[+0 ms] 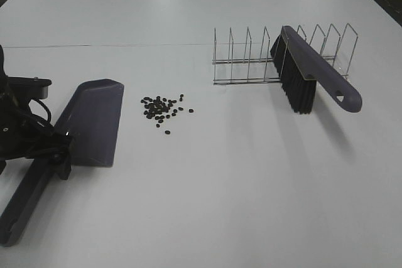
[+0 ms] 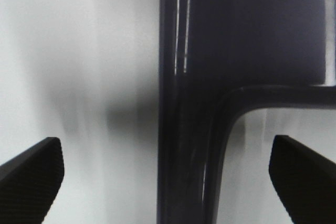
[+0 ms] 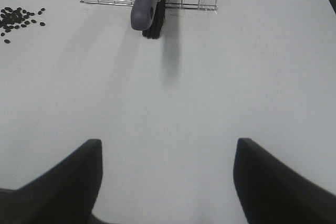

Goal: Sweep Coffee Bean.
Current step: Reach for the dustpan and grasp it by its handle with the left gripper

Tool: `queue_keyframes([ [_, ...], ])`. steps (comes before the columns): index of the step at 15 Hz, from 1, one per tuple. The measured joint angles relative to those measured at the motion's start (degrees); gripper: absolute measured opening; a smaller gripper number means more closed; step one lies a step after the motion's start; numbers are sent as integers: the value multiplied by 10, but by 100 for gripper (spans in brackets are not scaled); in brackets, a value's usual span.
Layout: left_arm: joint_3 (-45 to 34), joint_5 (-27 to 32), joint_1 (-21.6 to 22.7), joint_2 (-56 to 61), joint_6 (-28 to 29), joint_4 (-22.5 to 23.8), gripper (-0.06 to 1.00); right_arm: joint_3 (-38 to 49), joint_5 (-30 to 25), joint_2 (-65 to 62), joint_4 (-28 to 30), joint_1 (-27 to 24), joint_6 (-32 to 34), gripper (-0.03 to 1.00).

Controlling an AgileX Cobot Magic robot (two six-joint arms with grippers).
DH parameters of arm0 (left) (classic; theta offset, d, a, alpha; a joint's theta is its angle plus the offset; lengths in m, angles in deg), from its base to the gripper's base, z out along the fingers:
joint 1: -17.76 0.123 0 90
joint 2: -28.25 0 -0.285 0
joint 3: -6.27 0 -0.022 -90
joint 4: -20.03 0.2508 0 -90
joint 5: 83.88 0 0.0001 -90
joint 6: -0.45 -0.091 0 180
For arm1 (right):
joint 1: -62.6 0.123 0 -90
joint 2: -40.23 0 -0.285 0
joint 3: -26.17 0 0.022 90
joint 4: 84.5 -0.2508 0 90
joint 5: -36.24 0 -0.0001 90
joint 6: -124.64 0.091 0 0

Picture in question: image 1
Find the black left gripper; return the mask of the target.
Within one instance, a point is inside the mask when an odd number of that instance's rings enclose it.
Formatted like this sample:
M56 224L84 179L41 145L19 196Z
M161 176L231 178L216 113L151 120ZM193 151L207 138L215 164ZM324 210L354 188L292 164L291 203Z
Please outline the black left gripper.
M46 118L32 113L29 107L1 106L1 161L51 154L52 170L61 180L68 180L72 170L74 138L54 134L50 124L52 114L45 104L42 107Z

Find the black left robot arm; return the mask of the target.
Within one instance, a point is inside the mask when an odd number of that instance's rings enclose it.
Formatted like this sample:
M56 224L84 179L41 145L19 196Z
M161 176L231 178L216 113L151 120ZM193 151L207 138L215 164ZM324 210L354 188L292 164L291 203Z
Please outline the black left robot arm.
M8 76L1 51L1 169L11 159L47 159L60 179L70 176L72 137L56 131L43 102L51 84L45 78Z

